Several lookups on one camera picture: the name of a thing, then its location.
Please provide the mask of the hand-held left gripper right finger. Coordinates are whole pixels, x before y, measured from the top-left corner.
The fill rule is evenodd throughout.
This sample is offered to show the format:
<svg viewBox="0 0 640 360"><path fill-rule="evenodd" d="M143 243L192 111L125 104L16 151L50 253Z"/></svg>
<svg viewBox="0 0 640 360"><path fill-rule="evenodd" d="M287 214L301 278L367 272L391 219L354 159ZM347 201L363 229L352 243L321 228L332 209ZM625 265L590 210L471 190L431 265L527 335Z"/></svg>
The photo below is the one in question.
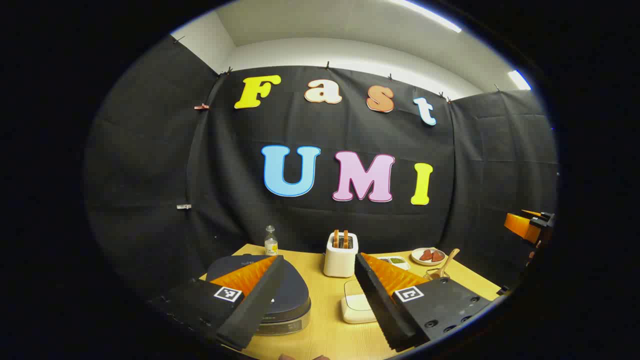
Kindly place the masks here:
<svg viewBox="0 0 640 360"><path fill-rule="evenodd" d="M491 304L448 276L418 276L362 252L354 273L387 344L398 353L448 337Z"/></svg>

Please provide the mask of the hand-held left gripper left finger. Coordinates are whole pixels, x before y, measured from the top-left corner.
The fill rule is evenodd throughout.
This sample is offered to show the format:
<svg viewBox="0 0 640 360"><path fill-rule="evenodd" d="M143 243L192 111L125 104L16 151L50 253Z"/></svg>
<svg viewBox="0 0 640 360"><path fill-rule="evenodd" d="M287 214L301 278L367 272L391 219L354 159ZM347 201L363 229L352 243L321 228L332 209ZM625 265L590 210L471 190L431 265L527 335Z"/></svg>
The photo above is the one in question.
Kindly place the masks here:
<svg viewBox="0 0 640 360"><path fill-rule="evenodd" d="M270 307L284 264L282 255L268 256L212 281L192 279L149 305L188 334L242 351Z"/></svg>

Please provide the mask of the white rice container clear lid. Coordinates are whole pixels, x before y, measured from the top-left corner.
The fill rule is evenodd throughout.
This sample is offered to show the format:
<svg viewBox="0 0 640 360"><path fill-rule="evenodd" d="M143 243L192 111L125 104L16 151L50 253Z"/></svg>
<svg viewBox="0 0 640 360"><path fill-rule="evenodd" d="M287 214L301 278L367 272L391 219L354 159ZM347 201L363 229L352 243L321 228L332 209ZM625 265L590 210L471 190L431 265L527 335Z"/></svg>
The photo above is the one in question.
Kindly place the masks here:
<svg viewBox="0 0 640 360"><path fill-rule="evenodd" d="M356 279L344 283L340 307L342 319L347 324L377 322L364 290Z"/></svg>

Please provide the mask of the dark grey rice cooker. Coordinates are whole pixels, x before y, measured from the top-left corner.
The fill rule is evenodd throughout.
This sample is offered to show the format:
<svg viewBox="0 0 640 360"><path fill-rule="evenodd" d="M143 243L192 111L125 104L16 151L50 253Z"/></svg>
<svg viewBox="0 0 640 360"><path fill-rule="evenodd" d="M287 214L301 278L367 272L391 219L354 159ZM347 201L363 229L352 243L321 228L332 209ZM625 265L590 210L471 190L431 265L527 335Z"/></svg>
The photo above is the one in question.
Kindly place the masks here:
<svg viewBox="0 0 640 360"><path fill-rule="evenodd" d="M230 255L213 262L206 271L206 281L266 259L267 255ZM311 298L306 282L297 269L284 260L283 278L279 289L255 332L258 336L280 336L304 330L310 322Z"/></svg>

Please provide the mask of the white divided grain tray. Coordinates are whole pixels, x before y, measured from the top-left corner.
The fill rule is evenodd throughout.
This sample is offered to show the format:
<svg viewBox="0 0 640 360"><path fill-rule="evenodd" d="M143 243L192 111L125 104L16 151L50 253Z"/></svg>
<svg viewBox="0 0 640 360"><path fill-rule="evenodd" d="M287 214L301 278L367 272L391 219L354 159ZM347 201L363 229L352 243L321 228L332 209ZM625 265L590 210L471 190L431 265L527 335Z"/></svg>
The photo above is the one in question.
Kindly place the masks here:
<svg viewBox="0 0 640 360"><path fill-rule="evenodd" d="M386 263L392 264L393 266L403 269L405 271L409 271L410 269L409 262L407 262L407 260L401 256L381 256L381 257L378 257L378 259Z"/></svg>

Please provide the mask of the white toaster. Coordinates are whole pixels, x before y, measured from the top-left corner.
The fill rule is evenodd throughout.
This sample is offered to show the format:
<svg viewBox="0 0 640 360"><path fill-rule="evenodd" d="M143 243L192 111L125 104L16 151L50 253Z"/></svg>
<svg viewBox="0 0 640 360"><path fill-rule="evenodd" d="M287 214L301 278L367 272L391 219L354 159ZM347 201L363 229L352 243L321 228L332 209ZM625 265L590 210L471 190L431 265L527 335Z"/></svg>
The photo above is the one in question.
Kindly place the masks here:
<svg viewBox="0 0 640 360"><path fill-rule="evenodd" d="M359 252L359 242L356 234L349 232L350 248L342 248L343 232L339 230L339 248L333 247L334 231L329 235L326 243L323 274L334 278L349 278L355 273L355 256Z"/></svg>

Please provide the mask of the round white plate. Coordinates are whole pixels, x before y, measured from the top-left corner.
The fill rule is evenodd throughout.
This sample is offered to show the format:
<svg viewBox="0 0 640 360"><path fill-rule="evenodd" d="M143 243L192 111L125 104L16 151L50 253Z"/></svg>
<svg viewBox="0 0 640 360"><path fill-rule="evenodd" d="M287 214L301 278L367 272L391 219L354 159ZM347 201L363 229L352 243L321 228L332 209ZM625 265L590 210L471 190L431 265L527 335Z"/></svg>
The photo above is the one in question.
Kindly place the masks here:
<svg viewBox="0 0 640 360"><path fill-rule="evenodd" d="M424 252L426 249L431 249L432 251L434 251L434 250L435 250L435 251L441 251L441 250L439 250L439 249L437 249L437 248L434 248L434 247L422 247L422 248L417 248L417 249L415 249L415 250L413 250L413 251L411 252L411 254L410 254L411 259L412 259L412 260L414 260L414 262L416 262L417 264L420 264L420 265L425 265L425 266L435 266L435 265L439 265L439 264L443 263L443 262L445 261L445 259L447 258L447 255L446 255L443 251L441 251L441 252L445 255L445 259L444 259L444 260L442 260L441 262L432 262L432 261L422 261L422 260L419 260L419 258L423 255L423 252Z"/></svg>

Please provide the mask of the small glass bottle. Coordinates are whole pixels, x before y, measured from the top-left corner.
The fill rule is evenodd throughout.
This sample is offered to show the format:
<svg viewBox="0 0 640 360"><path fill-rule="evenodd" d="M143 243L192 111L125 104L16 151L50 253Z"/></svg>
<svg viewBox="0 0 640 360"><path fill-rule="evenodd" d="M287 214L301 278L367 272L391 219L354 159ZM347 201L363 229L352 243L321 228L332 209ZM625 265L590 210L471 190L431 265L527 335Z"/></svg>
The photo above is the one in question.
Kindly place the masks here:
<svg viewBox="0 0 640 360"><path fill-rule="evenodd" d="M268 225L265 228L264 250L266 256L278 256L278 239L275 236L275 227Z"/></svg>

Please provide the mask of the black backdrop cloth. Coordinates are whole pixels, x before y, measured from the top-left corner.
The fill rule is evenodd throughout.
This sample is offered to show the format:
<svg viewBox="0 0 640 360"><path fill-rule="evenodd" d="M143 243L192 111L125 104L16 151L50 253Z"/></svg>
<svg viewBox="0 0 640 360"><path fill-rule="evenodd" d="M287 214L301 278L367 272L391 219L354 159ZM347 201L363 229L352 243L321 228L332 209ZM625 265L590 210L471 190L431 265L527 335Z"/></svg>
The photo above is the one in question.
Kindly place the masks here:
<svg viewBox="0 0 640 360"><path fill-rule="evenodd" d="M323 253L334 229L370 254L458 248L512 287L528 246L506 214L557 208L553 129L529 91L446 102L338 68L219 75L172 38L115 82L85 159L94 237L146 298L263 246L268 225L288 251Z"/></svg>

